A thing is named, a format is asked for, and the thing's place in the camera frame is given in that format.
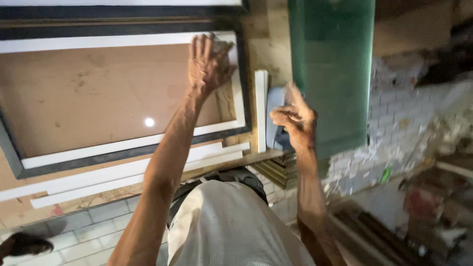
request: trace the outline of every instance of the frame molding stick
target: frame molding stick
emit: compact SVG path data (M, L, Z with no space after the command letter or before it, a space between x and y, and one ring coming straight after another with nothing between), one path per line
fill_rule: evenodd
M235 151L232 153L227 153L223 154L220 156L212 157L212 158L207 158L199 161L194 161L194 162L189 162L186 163L184 166L184 172L194 170L194 169L199 169L202 167L214 165L214 164L219 164L219 163L224 163L232 160L237 160L243 158L243 152L242 151ZM132 177L126 177L118 180L113 180L109 181L106 183L101 183L93 186L87 186L79 189L74 189L42 198L37 198L37 199L32 199L31 204L35 209L54 205L57 203L65 202L68 200L73 200L97 193L101 193L104 191L109 191L112 189L124 187L124 186L129 186L129 185L134 185L137 183L143 182L144 175L136 175Z
M192 148L189 151L189 155L196 153L197 156L199 156L197 157L197 160L202 160L205 158L212 158L220 154L230 153L233 151L245 151L250 148L250 144L249 142L246 142L238 145L228 146L222 149L219 149L218 147L221 147L221 142ZM121 165L80 173L68 177L61 177L54 180L3 190L0 191L0 202L44 191L47 191L48 194L51 195L67 190L121 179L124 177L135 176L144 173L146 167L148 166L149 160L150 159L144 159L124 163ZM188 162L194 162L197 160L189 159L188 157Z
M190 149L189 156L187 157L186 163L200 161L206 158L212 158L217 155L226 154L233 151L245 151L249 149L250 149L249 142L237 144L233 146L228 146L225 148L222 148L222 143L218 142L218 143ZM143 161L143 163L136 164L133 174L128 175L128 177L144 173L146 170L146 167L148 166L149 160L150 159L144 159L144 160L141 160ZM97 177L94 179L90 179L90 178L87 178L86 180L84 180L85 178L83 178L82 180L77 179L77 181L74 183L71 182L69 184L63 184L62 186L54 186L54 187L48 188L47 192L48 194L51 195L51 194L56 194L59 192L64 192L64 191L68 191L68 190L72 190L72 189L76 189L80 187L86 187L86 186L91 186L91 185L107 182L110 180L116 180L123 177L124 176L114 177L114 176L109 175L108 177Z
M256 123L258 125L258 153L266 151L266 101L268 95L268 72L254 72L254 88L256 93Z

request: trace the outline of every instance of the brown cardboard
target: brown cardboard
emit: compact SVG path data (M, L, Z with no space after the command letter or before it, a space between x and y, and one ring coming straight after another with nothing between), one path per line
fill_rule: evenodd
M160 134L188 89L187 60L187 44L0 54L1 106L24 158ZM232 102L231 84L222 91ZM197 126L232 119L220 113L214 93Z

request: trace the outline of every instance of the hand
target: hand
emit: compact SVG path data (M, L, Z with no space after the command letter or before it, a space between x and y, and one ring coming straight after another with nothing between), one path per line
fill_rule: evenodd
M317 112L307 105L293 81L286 85L286 100L291 103L290 106L276 107L271 111L270 117L273 124L286 127L289 132L289 141L296 151L313 148Z
M201 90L205 96L230 81L237 68L227 60L233 43L226 44L223 49L215 52L214 38L213 33L209 37L205 34L194 36L189 45L189 81L193 88Z

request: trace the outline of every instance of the workbench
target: workbench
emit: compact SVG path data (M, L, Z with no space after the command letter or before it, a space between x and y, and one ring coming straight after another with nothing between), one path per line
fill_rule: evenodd
M223 139L223 144L229 146L250 142L250 150L246 151L243 158L240 160L185 172L182 175L183 181L214 170L225 170L249 165L257 161L282 155L282 151L277 150L267 150L264 153L258 153L257 151L258 140L254 94L254 71L258 69L266 69L271 76L271 86L283 86L292 79L287 0L250 1L250 13L241 17L240 20L244 28L245 51L248 61L247 76L249 79L250 110L253 129L249 133L225 138ZM0 152L0 191L96 169L107 168L149 157L151 157L151 154L17 180L13 176L3 152ZM34 195L3 201L0 202L0 231L10 230L19 226L47 220L55 216L65 215L93 206L139 195L142 192L142 188L142 183L139 183L39 209L34 209L30 200L47 195L45 191Z

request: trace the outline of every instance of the left hand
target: left hand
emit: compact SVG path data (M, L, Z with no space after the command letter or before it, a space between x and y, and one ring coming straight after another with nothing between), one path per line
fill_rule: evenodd
M215 52L214 38L213 33L209 37L205 34L194 36L189 45L189 81L193 88L201 90L205 96L230 81L237 68L226 59L233 43Z

